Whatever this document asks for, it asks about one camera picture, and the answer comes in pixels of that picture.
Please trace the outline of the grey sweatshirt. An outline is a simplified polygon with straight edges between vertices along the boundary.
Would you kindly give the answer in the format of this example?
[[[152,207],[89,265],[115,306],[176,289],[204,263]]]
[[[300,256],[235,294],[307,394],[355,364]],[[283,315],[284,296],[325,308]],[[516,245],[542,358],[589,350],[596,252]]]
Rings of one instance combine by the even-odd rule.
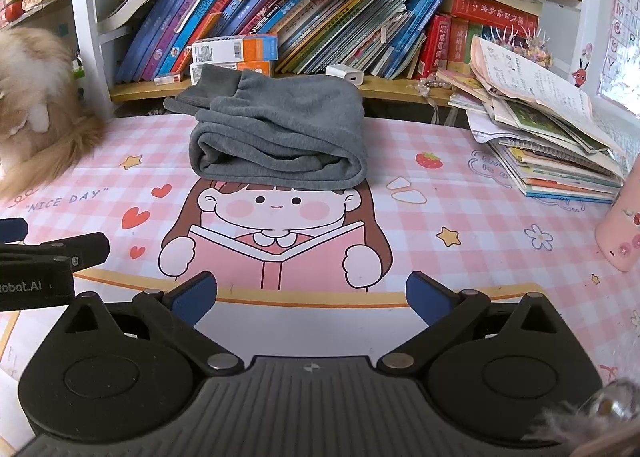
[[[344,190],[366,178],[362,98],[334,76],[274,79],[206,65],[164,107],[195,118],[188,153],[203,180]]]

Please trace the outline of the fluffy tan plush toy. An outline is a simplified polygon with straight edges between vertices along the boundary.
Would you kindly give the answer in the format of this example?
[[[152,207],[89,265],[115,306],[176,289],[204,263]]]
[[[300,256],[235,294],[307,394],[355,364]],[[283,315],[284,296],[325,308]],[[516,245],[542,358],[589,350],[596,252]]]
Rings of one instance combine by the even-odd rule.
[[[50,184],[104,141],[78,97],[72,51],[41,28],[1,32],[1,198]]]

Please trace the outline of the small red white box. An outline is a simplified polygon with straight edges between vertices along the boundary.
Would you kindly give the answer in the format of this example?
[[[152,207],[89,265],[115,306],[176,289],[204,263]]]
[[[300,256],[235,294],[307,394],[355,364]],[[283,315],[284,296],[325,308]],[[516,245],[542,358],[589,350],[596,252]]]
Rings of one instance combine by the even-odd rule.
[[[178,84],[183,81],[182,73],[168,73],[165,76],[157,76],[153,82],[156,86]]]

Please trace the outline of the stack of papers and notebooks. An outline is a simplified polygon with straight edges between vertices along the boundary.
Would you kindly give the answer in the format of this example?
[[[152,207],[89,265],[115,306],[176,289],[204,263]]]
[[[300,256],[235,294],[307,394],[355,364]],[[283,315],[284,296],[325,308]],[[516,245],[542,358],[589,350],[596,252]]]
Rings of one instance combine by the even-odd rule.
[[[439,69],[449,105],[466,113],[526,197],[611,203],[624,183],[620,147],[597,126],[589,97],[513,50],[476,36],[466,73]]]

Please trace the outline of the white orange box upper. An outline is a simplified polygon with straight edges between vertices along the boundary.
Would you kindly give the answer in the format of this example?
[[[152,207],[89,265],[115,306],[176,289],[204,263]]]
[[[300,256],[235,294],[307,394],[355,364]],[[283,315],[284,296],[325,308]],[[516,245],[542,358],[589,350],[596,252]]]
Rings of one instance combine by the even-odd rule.
[[[191,47],[194,64],[229,64],[243,61],[275,61],[279,41],[275,34],[218,36],[196,41]]]

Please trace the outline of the white orange box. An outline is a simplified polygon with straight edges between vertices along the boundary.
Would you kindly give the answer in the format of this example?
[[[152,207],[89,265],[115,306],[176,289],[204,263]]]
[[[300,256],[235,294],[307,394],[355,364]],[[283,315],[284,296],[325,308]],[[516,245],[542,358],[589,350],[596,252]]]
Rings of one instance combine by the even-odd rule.
[[[192,64],[189,66],[189,74],[191,84],[195,85],[200,81],[202,75],[202,69],[205,64]],[[272,76],[273,62],[268,60],[254,60],[254,61],[235,61],[227,62],[227,64],[216,64],[216,67],[231,69],[231,70],[252,70],[263,74],[264,76]]]
[[[275,34],[218,36],[196,41],[191,47],[194,64],[229,64],[243,61],[275,61],[279,41]]]

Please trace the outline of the white orange box lower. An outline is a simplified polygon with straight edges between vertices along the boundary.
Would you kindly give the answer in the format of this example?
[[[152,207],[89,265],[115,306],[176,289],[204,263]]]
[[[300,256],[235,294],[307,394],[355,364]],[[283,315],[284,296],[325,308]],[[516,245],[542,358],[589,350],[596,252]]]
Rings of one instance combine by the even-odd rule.
[[[189,66],[189,74],[191,84],[195,85],[200,81],[202,75],[202,69],[205,64],[192,64]],[[231,70],[252,70],[263,74],[264,76],[272,76],[273,62],[268,60],[254,60],[254,61],[235,61],[227,62],[227,64],[216,64],[216,67],[231,69]]]

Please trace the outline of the white charger block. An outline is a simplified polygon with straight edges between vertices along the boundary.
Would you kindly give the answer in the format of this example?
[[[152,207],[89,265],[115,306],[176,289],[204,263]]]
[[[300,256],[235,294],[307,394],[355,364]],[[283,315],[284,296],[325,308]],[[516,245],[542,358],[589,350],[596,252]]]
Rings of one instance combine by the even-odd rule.
[[[324,73],[327,76],[334,76],[334,78],[340,78],[352,85],[360,86],[363,84],[364,74],[361,70],[352,68],[342,64],[326,66]]]

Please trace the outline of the row of colourful books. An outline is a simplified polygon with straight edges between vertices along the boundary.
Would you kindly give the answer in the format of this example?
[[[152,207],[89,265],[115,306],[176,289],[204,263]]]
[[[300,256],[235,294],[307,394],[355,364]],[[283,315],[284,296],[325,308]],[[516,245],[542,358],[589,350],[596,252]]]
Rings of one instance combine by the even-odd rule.
[[[530,47],[541,5],[533,0],[130,0],[149,11],[115,72],[117,84],[182,73],[192,45],[218,36],[275,34],[272,72],[324,73],[342,64],[395,79],[425,78],[469,56],[470,41],[451,27]]]

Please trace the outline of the white and wood bookshelf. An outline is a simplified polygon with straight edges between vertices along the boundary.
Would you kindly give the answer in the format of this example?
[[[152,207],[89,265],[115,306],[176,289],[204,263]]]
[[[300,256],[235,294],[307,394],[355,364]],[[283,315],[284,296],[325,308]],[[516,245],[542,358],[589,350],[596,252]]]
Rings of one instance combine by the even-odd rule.
[[[574,42],[584,0],[72,0],[86,99],[111,116],[160,102],[202,67],[243,68],[241,38],[271,35],[257,68],[270,76],[361,70],[370,99],[424,102],[432,67],[464,70],[473,38]]]

